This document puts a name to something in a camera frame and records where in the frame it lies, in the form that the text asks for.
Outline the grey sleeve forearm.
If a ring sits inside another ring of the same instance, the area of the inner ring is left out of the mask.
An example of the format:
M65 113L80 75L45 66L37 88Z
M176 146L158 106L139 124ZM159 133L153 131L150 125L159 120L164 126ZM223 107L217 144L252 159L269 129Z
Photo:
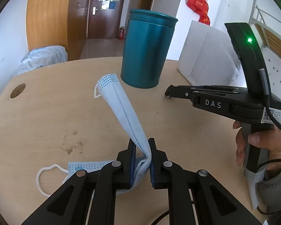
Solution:
M273 178L264 178L257 189L268 213L281 211L281 172Z

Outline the person's right hand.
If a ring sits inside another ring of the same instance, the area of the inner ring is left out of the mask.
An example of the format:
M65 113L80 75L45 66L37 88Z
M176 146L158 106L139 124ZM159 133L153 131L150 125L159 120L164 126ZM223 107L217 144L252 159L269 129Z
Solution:
M238 165L242 165L245 159L246 139L243 135L241 123L235 121L233 129L239 129L235 141L237 145L236 160ZM269 151L269 159L281 159L281 130L274 127L273 130L267 130L257 133L252 133L248 136L248 143L258 147L265 148Z

